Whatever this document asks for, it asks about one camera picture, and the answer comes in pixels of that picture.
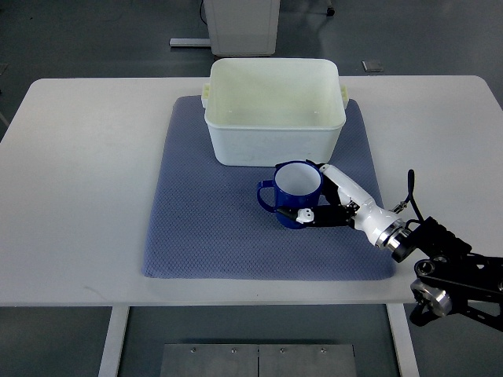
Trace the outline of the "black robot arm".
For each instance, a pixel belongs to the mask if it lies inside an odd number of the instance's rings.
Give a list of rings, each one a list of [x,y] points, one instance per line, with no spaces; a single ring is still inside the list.
[[[502,312],[485,313],[470,301],[489,302],[502,307],[502,258],[474,253],[472,246],[456,237],[434,218],[424,218],[413,196],[414,170],[408,171],[407,197],[395,209],[408,204],[416,217],[397,220],[385,230],[377,245],[388,249],[396,262],[413,251],[426,258],[417,261],[416,279],[410,284],[416,306],[409,318],[422,327],[439,318],[460,314],[496,330],[502,330]]]

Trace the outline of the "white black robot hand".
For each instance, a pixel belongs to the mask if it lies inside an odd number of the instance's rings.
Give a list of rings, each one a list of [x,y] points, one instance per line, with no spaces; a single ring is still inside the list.
[[[316,167],[323,176],[321,194],[328,203],[316,207],[282,206],[279,213],[307,227],[348,226],[364,232],[373,246],[397,251],[409,235],[406,223],[396,213],[381,208],[337,167],[328,163]]]

